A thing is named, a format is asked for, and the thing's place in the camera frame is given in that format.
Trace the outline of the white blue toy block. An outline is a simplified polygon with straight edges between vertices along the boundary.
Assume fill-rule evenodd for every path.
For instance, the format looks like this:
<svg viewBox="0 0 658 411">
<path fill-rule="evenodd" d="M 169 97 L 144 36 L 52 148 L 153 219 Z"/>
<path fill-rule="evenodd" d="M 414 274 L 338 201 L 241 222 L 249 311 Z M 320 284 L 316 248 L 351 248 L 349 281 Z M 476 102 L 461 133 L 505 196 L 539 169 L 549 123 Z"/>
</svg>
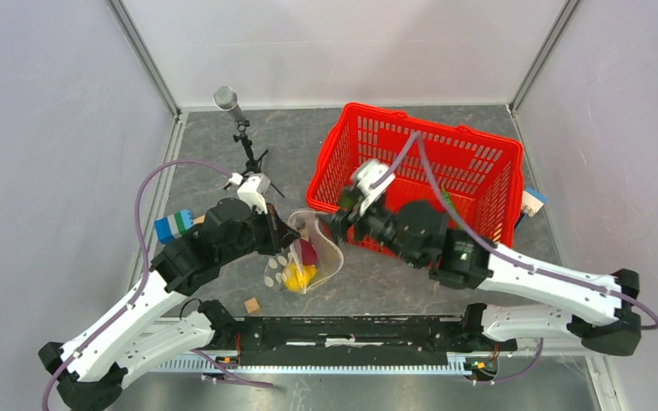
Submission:
<svg viewBox="0 0 658 411">
<path fill-rule="evenodd" d="M 547 203 L 547 198 L 534 190 L 527 187 L 522 195 L 522 213 L 527 217 L 533 217 Z"/>
</svg>

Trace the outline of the red plastic basket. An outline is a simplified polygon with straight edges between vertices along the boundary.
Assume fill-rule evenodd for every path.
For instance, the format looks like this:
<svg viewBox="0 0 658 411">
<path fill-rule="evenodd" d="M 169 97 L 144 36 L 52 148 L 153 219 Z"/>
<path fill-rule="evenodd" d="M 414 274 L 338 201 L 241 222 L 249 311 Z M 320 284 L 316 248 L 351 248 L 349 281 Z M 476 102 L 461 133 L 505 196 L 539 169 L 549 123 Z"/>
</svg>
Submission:
<svg viewBox="0 0 658 411">
<path fill-rule="evenodd" d="M 436 181 L 479 235 L 511 247 L 522 206 L 523 146 L 466 126 L 445 126 L 366 104 L 347 104 L 320 149 L 306 202 L 334 212 L 353 172 L 370 158 L 391 164 L 406 140 L 422 135 Z"/>
</svg>

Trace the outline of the small green pepper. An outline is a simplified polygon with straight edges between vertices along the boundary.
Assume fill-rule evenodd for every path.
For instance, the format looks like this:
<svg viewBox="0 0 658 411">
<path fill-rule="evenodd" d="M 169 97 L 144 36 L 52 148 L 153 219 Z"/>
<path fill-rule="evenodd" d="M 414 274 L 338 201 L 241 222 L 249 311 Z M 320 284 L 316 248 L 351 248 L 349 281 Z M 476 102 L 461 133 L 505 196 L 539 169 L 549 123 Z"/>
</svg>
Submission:
<svg viewBox="0 0 658 411">
<path fill-rule="evenodd" d="M 452 197 L 451 197 L 450 193 L 444 187 L 441 187 L 440 189 L 441 189 L 441 193 L 443 194 L 444 201 L 453 210 L 454 217 L 451 217 L 451 220 L 453 221 L 454 227 L 456 229 L 463 229 L 461 224 L 458 222 L 458 219 L 461 218 L 461 216 L 458 212 L 457 207 L 453 203 L 453 200 L 452 200 Z"/>
</svg>

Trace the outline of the blue green toy blocks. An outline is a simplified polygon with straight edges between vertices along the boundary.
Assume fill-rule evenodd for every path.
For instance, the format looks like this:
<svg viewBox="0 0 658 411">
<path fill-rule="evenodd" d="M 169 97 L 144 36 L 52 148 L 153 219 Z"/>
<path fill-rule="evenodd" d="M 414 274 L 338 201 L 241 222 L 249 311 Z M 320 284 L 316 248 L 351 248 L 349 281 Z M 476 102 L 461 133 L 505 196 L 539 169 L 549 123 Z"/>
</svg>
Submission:
<svg viewBox="0 0 658 411">
<path fill-rule="evenodd" d="M 158 241 L 163 245 L 180 238 L 193 226 L 193 214 L 187 209 L 162 217 L 153 223 Z"/>
</svg>

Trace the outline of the purple toy vegetable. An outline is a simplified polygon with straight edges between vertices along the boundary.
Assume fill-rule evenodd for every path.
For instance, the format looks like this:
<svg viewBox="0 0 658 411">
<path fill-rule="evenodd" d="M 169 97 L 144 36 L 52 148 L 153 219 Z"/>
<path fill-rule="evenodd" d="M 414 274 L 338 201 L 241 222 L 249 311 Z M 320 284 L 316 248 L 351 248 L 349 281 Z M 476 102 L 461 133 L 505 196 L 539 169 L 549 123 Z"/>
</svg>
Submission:
<svg viewBox="0 0 658 411">
<path fill-rule="evenodd" d="M 318 254 L 310 241 L 305 239 L 299 240 L 299 256 L 302 265 L 316 265 L 318 261 Z"/>
</svg>

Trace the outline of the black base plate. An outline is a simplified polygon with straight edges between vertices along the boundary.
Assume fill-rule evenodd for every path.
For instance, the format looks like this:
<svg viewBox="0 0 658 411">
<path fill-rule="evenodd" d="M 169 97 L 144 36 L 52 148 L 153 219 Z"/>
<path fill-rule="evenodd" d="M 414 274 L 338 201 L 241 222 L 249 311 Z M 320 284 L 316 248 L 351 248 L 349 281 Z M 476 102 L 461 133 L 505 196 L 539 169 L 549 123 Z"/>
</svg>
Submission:
<svg viewBox="0 0 658 411">
<path fill-rule="evenodd" d="M 220 325 L 207 348 L 243 366 L 438 366 L 449 353 L 515 351 L 458 316 L 245 317 Z"/>
</svg>

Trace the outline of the green toy cucumber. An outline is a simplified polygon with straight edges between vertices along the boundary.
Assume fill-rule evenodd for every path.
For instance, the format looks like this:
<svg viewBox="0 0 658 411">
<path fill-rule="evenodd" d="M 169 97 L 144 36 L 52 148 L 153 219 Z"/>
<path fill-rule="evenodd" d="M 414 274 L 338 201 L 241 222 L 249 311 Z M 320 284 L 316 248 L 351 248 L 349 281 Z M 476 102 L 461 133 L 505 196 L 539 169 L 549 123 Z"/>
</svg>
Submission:
<svg viewBox="0 0 658 411">
<path fill-rule="evenodd" d="M 337 205 L 342 210 L 352 210 L 361 198 L 362 193 L 357 187 L 346 186 L 342 189 Z"/>
</svg>

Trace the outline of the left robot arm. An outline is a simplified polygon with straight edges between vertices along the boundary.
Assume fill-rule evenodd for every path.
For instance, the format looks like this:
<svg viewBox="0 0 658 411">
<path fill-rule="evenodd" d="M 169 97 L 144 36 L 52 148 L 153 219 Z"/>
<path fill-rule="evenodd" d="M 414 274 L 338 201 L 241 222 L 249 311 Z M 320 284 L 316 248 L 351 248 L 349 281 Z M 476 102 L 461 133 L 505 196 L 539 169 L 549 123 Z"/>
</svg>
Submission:
<svg viewBox="0 0 658 411">
<path fill-rule="evenodd" d="M 228 347 L 234 321 L 216 301 L 148 337 L 142 333 L 216 279 L 222 267 L 252 253 L 280 254 L 299 238 L 272 204 L 259 208 L 238 199 L 219 201 L 202 223 L 166 244 L 140 282 L 94 325 L 68 342 L 48 342 L 39 350 L 51 388 L 71 410 L 105 410 L 162 362 L 209 344 Z"/>
</svg>

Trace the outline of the silver microphone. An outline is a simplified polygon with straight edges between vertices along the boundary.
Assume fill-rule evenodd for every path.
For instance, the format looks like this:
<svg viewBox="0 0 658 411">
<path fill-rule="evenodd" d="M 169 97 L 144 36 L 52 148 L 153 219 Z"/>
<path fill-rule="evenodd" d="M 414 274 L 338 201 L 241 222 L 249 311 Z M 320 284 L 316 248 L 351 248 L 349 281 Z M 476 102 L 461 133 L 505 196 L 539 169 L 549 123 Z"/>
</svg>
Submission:
<svg viewBox="0 0 658 411">
<path fill-rule="evenodd" d="M 214 104 L 235 123 L 244 124 L 247 120 L 238 103 L 236 91 L 230 86 L 219 86 L 213 94 Z"/>
</svg>

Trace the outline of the yellow toy pepper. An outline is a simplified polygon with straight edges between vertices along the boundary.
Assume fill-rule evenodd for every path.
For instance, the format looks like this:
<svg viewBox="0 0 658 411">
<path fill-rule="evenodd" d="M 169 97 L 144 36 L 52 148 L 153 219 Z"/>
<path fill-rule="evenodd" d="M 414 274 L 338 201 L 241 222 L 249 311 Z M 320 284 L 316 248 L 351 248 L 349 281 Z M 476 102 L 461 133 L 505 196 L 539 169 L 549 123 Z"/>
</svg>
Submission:
<svg viewBox="0 0 658 411">
<path fill-rule="evenodd" d="M 299 265 L 297 262 L 291 262 L 284 268 L 281 278 L 289 291 L 304 294 L 316 272 L 314 265 Z"/>
</svg>

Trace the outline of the black tripod stand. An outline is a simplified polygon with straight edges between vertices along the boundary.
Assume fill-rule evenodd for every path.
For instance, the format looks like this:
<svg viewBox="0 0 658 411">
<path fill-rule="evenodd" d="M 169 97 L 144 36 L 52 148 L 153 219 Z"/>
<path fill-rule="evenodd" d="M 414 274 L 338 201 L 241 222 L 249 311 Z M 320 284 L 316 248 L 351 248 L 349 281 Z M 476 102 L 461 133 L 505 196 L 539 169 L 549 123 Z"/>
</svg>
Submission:
<svg viewBox="0 0 658 411">
<path fill-rule="evenodd" d="M 236 143 L 240 143 L 242 145 L 242 148 L 247 156 L 245 170 L 240 173 L 243 180 L 247 180 L 251 175 L 262 173 L 262 162 L 268 153 L 268 150 L 265 150 L 259 157 L 254 155 L 254 150 L 252 148 L 253 141 L 248 137 L 247 134 L 247 129 L 249 126 L 250 121 L 248 119 L 236 122 L 236 131 L 238 134 L 233 135 L 233 140 Z"/>
</svg>

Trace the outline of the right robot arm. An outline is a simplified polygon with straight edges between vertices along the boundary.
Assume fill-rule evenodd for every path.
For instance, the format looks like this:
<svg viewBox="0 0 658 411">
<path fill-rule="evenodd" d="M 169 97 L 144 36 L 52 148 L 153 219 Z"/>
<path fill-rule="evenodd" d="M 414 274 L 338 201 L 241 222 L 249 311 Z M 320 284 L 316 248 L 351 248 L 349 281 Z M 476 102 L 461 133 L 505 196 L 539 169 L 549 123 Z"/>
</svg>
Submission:
<svg viewBox="0 0 658 411">
<path fill-rule="evenodd" d="M 529 299 L 527 306 L 478 303 L 467 308 L 460 327 L 472 349 L 518 338 L 576 337 L 597 353 L 632 355 L 641 340 L 641 318 L 631 308 L 639 276 L 618 270 L 594 275 L 516 253 L 499 243 L 475 241 L 448 225 L 448 216 L 426 200 L 392 213 L 382 204 L 364 213 L 357 207 L 322 217 L 321 228 L 335 242 L 370 237 L 405 264 L 429 269 L 451 289 L 478 289 Z"/>
</svg>

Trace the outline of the polka dot zip bag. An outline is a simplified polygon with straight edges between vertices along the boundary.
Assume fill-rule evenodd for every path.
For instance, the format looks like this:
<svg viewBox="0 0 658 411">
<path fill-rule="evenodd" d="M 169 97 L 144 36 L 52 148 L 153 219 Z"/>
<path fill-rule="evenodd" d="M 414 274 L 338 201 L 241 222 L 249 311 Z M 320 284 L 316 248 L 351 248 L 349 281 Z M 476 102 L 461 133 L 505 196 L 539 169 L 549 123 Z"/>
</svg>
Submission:
<svg viewBox="0 0 658 411">
<path fill-rule="evenodd" d="M 333 278 L 344 266 L 344 254 L 325 233 L 318 211 L 299 210 L 289 217 L 289 226 L 300 238 L 277 256 L 270 257 L 264 284 L 270 289 L 306 294 Z"/>
</svg>

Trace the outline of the small wooden cube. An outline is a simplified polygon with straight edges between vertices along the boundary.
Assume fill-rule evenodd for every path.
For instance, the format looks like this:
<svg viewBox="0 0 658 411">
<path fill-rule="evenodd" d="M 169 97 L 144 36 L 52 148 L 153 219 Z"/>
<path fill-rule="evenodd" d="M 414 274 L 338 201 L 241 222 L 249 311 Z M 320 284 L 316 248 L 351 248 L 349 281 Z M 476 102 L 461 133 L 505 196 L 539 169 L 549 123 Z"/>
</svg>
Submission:
<svg viewBox="0 0 658 411">
<path fill-rule="evenodd" d="M 248 315 L 254 315 L 256 313 L 259 313 L 261 310 L 260 303 L 258 300 L 254 298 L 250 298 L 244 302 L 244 307 L 246 309 L 246 313 Z"/>
</svg>

